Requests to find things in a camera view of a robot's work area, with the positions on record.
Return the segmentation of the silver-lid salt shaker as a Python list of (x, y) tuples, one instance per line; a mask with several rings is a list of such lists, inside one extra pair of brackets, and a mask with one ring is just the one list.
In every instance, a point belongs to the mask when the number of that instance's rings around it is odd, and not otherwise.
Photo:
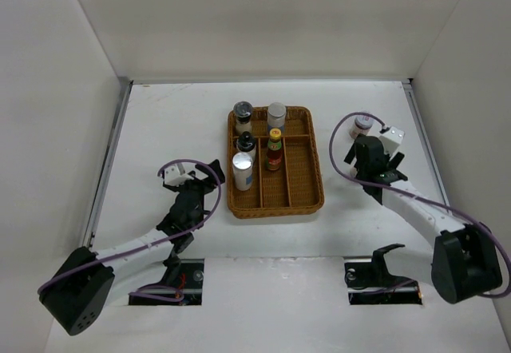
[(279, 129), (284, 131), (285, 121), (287, 116), (287, 107), (279, 102), (271, 103), (267, 107), (267, 131), (272, 129)]
[(239, 152), (232, 158), (232, 171), (235, 179), (235, 186), (244, 192), (252, 186), (253, 160), (249, 153)]

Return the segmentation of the black-cap white spice jar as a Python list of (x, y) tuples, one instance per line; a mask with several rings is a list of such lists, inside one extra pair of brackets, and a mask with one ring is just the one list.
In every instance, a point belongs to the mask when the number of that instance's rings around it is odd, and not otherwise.
[(257, 141), (248, 131), (242, 132), (236, 140), (236, 149), (239, 153), (248, 153), (252, 160), (256, 159)]

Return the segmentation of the yellow-cap red sauce bottle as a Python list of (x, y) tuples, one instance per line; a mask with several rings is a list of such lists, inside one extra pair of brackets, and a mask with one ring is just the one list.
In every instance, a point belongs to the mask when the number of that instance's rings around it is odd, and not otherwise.
[(278, 170), (283, 160), (282, 132), (278, 128), (269, 131), (266, 152), (266, 166), (270, 171)]

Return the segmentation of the clear-lid white spice jar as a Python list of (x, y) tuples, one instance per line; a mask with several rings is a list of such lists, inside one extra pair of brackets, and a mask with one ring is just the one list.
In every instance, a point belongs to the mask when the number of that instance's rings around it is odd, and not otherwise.
[(236, 120), (236, 133), (241, 135), (244, 132), (252, 131), (253, 107), (248, 101), (239, 101), (233, 107)]

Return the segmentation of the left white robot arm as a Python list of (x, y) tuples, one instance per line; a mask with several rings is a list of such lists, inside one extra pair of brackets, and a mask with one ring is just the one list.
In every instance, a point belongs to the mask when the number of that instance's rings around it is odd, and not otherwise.
[[(213, 215), (204, 207), (211, 192), (222, 193), (226, 177), (220, 161), (194, 161), (184, 171), (184, 159), (170, 161), (157, 172), (164, 188), (176, 194), (164, 219), (151, 231), (109, 249), (72, 251), (55, 275), (38, 289), (40, 303), (65, 332), (75, 336), (90, 327), (105, 305), (130, 295), (157, 299), (151, 289), (170, 288), (179, 279), (179, 254), (193, 233)], [(204, 174), (200, 179), (195, 172)]]

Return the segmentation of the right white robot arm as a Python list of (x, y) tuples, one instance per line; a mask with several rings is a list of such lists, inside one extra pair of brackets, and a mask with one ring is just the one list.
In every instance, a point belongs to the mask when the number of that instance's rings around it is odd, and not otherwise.
[(432, 285), (447, 303), (499, 288), (503, 280), (497, 243), (489, 229), (422, 196), (398, 171), (403, 157), (402, 153), (391, 156), (382, 137), (360, 135), (344, 159), (355, 166), (363, 191), (397, 213), (433, 249), (420, 254), (401, 244), (384, 248), (382, 258), (370, 266), (372, 280), (386, 286), (398, 276), (413, 278)]

